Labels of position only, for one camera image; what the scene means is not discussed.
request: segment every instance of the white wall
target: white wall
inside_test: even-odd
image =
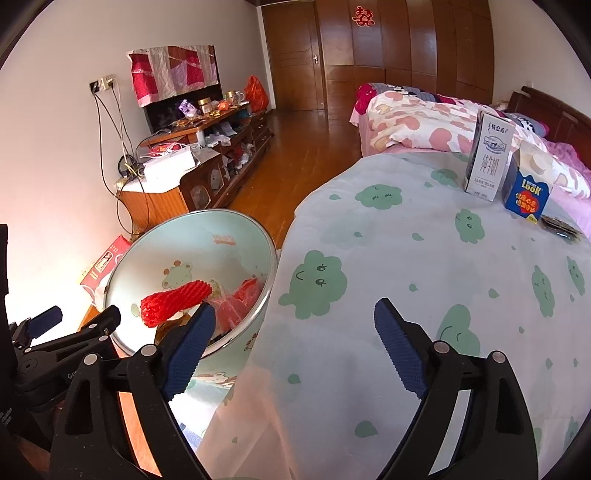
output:
[[[267,85],[269,86],[267,92],[269,94],[269,108],[276,108],[275,105],[275,89],[273,88],[273,78],[271,76],[271,59],[269,58],[269,48],[267,46],[267,35],[265,33],[265,22],[262,17],[262,7],[256,8],[256,13],[259,19],[259,30],[261,31],[262,53],[265,59],[265,74],[267,78]]]
[[[528,81],[591,116],[591,79],[552,19],[532,0],[489,0],[495,37],[494,100]]]
[[[114,73],[134,143],[149,134],[131,88],[125,52],[212,44],[224,91],[250,75],[266,83],[259,19],[244,0],[55,0],[29,27],[0,70],[0,223],[9,227],[8,318],[52,305],[74,331],[90,297],[80,273],[122,229],[99,169],[98,122],[89,82]],[[110,92],[101,93],[109,107]],[[121,143],[104,124],[105,173],[118,177]],[[129,229],[129,217],[121,207]]]

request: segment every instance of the bowl rim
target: bowl rim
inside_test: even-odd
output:
[[[257,227],[259,227],[263,236],[267,240],[267,245],[269,247],[269,253],[271,254],[271,264],[269,266],[269,273],[267,275],[267,280],[263,286],[262,293],[259,295],[258,300],[254,304],[254,307],[251,308],[250,312],[248,312],[246,317],[244,317],[244,319],[240,322],[240,324],[238,324],[238,326],[236,328],[234,328],[233,330],[228,332],[226,335],[224,335],[222,338],[220,338],[217,342],[215,342],[211,345],[208,345],[207,348],[205,349],[205,351],[203,352],[201,359],[207,358],[208,356],[211,356],[214,353],[221,351],[222,349],[224,349],[228,345],[230,345],[234,340],[236,340],[244,331],[246,331],[250,327],[252,322],[258,317],[258,315],[263,311],[263,309],[267,305],[267,301],[268,301],[269,297],[271,296],[271,288],[273,287],[273,283],[275,281],[275,276],[277,274],[277,266],[279,263],[279,260],[277,258],[277,247],[275,246],[275,242],[273,241],[273,239],[271,238],[271,236],[269,235],[267,230],[251,216],[246,215],[245,213],[242,213],[242,212],[237,212],[236,210],[230,210],[230,209],[225,209],[225,208],[212,208],[212,209],[196,210],[194,212],[184,213],[183,215],[176,216],[174,218],[166,220],[163,223],[160,223],[159,225],[156,225],[154,228],[150,229],[145,235],[142,235],[142,237],[137,239],[136,242],[134,242],[131,245],[131,247],[127,250],[127,252],[124,253],[123,257],[121,257],[121,259],[119,260],[117,265],[115,265],[115,268],[113,269],[113,271],[111,273],[111,277],[109,278],[109,281],[107,282],[107,285],[105,287],[105,295],[103,297],[103,304],[102,304],[103,310],[107,307],[107,299],[109,298],[109,287],[111,286],[111,281],[112,281],[113,277],[115,276],[115,272],[117,271],[117,268],[119,268],[119,266],[123,263],[123,260],[125,259],[127,254],[131,251],[131,249],[134,247],[134,245],[137,242],[142,241],[144,238],[146,238],[151,232],[154,232],[156,229],[162,227],[163,225],[166,225],[169,222],[173,222],[175,220],[178,220],[179,218],[190,216],[190,215],[199,215],[199,214],[208,213],[208,212],[215,212],[215,211],[225,212],[225,213],[229,213],[231,215],[239,215],[247,220],[250,220],[252,223],[254,223]],[[121,340],[121,338],[119,338],[119,335],[117,335],[117,330],[115,330],[111,334],[111,338],[112,338],[113,342],[119,348],[121,348],[121,350],[123,350],[127,355],[132,356],[135,353],[135,351],[130,349]]]

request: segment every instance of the wooden floor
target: wooden floor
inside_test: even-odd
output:
[[[271,148],[228,208],[253,217],[277,248],[306,196],[361,158],[358,130],[323,111],[272,113]]]

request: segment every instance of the cardboard box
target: cardboard box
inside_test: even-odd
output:
[[[124,253],[129,250],[129,247],[131,247],[131,243],[125,237],[119,235],[80,282],[82,288],[91,296],[93,303],[95,302],[96,289],[100,282],[113,271]]]
[[[472,152],[466,169],[464,190],[492,202],[511,151],[515,127],[509,121],[478,112]]]
[[[530,222],[538,223],[553,183],[545,172],[552,172],[552,159],[524,142],[513,154],[503,185],[505,208]]]

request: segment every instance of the mug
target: mug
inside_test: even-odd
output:
[[[230,90],[226,94],[226,99],[229,100],[230,102],[232,102],[232,105],[238,106],[244,100],[246,100],[246,95],[244,95],[244,93],[242,93],[242,92],[235,92],[234,90]]]

